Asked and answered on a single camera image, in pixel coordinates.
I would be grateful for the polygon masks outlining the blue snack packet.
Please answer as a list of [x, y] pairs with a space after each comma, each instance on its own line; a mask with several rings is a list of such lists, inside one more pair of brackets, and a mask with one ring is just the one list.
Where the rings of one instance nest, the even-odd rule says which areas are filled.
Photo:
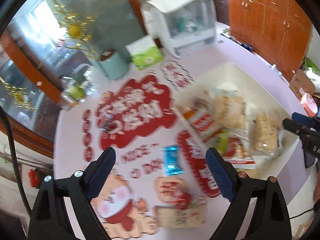
[[179, 147], [177, 145], [161, 148], [164, 159], [164, 170], [166, 176], [175, 176], [183, 173], [179, 163]]

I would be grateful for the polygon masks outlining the pink plastic stool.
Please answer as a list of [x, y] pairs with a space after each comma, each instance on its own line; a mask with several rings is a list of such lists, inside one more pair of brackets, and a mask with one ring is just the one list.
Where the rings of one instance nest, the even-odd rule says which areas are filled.
[[308, 116], [315, 117], [317, 115], [318, 106], [309, 93], [303, 94], [299, 101]]

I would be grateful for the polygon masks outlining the red cookies packet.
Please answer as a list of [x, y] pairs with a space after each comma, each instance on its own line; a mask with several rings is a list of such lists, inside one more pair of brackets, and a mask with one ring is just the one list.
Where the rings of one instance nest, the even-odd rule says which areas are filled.
[[215, 122], [206, 108], [190, 109], [183, 116], [203, 142], [207, 142], [222, 130], [222, 127]]

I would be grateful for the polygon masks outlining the grey snack bag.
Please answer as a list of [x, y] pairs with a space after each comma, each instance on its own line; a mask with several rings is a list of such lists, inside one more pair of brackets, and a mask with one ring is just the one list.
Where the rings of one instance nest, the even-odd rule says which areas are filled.
[[179, 176], [158, 177], [153, 189], [161, 202], [153, 207], [160, 228], [189, 229], [206, 222], [207, 202], [203, 196], [193, 194], [186, 180]]

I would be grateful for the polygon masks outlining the white plastic storage bin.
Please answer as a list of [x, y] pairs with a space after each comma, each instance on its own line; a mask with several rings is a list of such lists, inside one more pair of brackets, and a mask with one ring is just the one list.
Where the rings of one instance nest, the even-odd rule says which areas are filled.
[[177, 142], [191, 161], [215, 147], [236, 169], [265, 179], [280, 174], [298, 143], [281, 125], [282, 105], [230, 62], [175, 92], [174, 110], [186, 128]]

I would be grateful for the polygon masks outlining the clear bag of crackers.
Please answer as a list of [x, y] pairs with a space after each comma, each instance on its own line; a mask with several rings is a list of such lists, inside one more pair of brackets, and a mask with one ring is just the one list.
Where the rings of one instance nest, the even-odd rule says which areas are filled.
[[227, 129], [245, 128], [246, 103], [243, 97], [217, 95], [213, 98], [213, 106], [217, 124]]

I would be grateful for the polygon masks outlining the white squeeze bottle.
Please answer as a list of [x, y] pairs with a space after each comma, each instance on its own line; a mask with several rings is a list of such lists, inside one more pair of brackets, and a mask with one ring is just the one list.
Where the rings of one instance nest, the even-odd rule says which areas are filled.
[[72, 77], [74, 80], [79, 84], [83, 84], [84, 82], [91, 82], [91, 74], [93, 73], [93, 70], [95, 69], [95, 66], [82, 63], [78, 65], [72, 72]]

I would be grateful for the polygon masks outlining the green tissue pack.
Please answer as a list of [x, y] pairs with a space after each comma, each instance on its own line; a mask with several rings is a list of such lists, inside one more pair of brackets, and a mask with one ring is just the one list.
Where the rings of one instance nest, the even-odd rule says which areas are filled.
[[131, 62], [138, 70], [143, 70], [161, 62], [164, 57], [153, 38], [146, 35], [125, 46], [130, 54]]

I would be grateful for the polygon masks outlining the teal canister with wooden lid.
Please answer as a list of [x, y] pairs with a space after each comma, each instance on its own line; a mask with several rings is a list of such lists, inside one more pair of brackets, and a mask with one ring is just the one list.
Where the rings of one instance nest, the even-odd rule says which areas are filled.
[[128, 71], [129, 65], [115, 49], [108, 49], [100, 54], [100, 68], [110, 80], [121, 79]]

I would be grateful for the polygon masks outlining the clear bottle green label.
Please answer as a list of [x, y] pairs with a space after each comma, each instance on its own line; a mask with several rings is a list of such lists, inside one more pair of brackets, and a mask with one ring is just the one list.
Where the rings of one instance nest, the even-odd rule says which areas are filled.
[[61, 75], [60, 81], [63, 91], [60, 94], [59, 104], [62, 109], [69, 111], [79, 103], [85, 102], [86, 92], [74, 78]]

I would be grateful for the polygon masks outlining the red white shrimp snack bag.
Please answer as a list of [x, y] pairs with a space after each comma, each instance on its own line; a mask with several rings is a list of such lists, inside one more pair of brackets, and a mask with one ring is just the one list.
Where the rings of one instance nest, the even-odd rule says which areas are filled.
[[229, 137], [221, 153], [223, 159], [236, 169], [254, 170], [256, 163], [239, 137]]

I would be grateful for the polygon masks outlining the wooden cabinet wall unit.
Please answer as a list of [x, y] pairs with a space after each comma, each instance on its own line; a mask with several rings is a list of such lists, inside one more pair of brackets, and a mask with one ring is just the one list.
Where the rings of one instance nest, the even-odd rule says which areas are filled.
[[228, 0], [233, 36], [291, 81], [308, 49], [312, 23], [295, 0]]

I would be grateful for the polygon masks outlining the clear bag rice cracker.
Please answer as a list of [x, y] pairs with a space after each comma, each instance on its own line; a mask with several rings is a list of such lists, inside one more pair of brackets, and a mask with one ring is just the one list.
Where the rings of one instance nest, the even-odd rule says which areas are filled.
[[283, 129], [273, 112], [258, 112], [253, 121], [250, 147], [256, 155], [281, 155]]

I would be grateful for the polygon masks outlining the cardboard box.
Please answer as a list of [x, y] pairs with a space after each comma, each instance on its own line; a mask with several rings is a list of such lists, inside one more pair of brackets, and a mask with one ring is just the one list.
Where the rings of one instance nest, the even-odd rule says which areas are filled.
[[300, 100], [305, 93], [313, 95], [316, 90], [315, 85], [301, 69], [296, 71], [290, 82], [289, 88], [298, 100]]

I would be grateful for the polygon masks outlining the glass door with gold ornament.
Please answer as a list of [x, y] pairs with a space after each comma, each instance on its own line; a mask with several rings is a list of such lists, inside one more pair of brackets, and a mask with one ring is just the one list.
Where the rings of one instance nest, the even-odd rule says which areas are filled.
[[[82, 63], [101, 70], [111, 48], [128, 60], [125, 46], [143, 29], [129, 0], [1, 0], [1, 34], [1, 107], [31, 126], [58, 116], [61, 75]], [[80, 87], [95, 92], [92, 81]]]

